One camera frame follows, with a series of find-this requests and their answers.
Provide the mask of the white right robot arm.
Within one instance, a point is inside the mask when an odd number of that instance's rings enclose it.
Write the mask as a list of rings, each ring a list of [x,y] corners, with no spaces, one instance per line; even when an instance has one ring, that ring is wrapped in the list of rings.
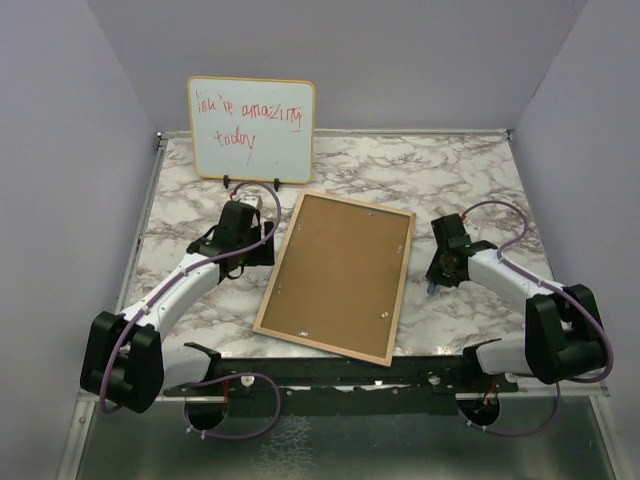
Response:
[[[611,372],[613,353],[605,338],[591,290],[568,287],[537,277],[509,261],[486,240],[474,241],[462,216],[431,222],[436,252],[426,272],[434,287],[481,285],[506,301],[524,318],[524,333],[467,347],[470,360],[459,367],[461,383],[481,391],[497,374],[532,376],[544,384],[564,380],[598,382]]]

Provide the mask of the white dry-erase board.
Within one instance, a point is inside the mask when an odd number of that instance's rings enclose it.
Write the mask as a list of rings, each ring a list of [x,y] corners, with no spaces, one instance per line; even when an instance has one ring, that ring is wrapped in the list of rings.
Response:
[[[311,180],[313,83],[193,76],[187,91],[193,165],[200,177],[285,184]]]

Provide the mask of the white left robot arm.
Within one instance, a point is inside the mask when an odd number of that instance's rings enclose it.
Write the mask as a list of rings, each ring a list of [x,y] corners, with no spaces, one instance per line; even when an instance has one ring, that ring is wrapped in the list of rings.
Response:
[[[206,293],[245,268],[275,262],[275,225],[258,195],[228,201],[216,225],[191,242],[178,266],[135,304],[93,320],[80,375],[83,390],[115,408],[147,410],[163,391],[188,385],[206,395],[220,385],[218,352],[194,342],[164,349],[168,334]]]

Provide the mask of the black whiteboard stand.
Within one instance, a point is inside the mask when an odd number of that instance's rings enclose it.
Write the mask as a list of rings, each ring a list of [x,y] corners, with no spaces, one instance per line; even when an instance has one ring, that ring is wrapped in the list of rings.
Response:
[[[222,178],[222,184],[224,186],[224,188],[226,190],[231,190],[231,191],[237,191],[240,188],[243,188],[244,186],[258,186],[258,187],[262,187],[265,189],[268,189],[269,191],[273,190],[275,192],[278,192],[282,182],[280,181],[279,178],[274,178],[271,181],[268,180],[239,180],[234,186],[231,186],[232,184],[232,179],[228,176],[228,175],[224,175]]]

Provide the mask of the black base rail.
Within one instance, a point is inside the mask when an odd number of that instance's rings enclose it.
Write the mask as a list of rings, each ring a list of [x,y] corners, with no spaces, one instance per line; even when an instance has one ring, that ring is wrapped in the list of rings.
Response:
[[[240,374],[229,381],[229,413],[264,416],[274,411],[275,393],[260,375],[271,378],[281,396],[283,416],[356,416],[426,413],[454,415],[456,396],[481,398],[486,392],[512,393],[504,375],[487,375],[466,355],[395,356],[389,366],[347,357],[214,357],[207,379]]]

